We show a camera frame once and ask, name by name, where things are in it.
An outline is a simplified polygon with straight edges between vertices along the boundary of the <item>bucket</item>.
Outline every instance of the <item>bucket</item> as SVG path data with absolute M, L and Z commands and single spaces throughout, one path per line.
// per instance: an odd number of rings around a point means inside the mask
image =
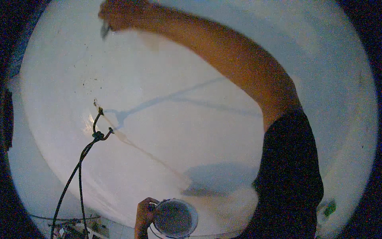
M 154 226 L 163 236 L 174 239 L 189 237 L 196 229 L 198 215 L 194 206 L 181 199 L 158 203 L 154 211 Z

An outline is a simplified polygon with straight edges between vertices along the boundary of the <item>person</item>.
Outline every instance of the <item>person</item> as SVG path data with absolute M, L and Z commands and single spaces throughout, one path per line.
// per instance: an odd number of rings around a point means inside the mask
M 277 60 L 234 29 L 145 0 L 107 0 L 99 18 L 113 31 L 156 33 L 189 48 L 260 106 L 265 134 L 253 182 L 259 201 L 235 238 L 314 238 L 316 208 L 324 194 L 316 143 L 295 85 Z M 138 205 L 136 239 L 147 238 L 151 203 L 157 200 Z

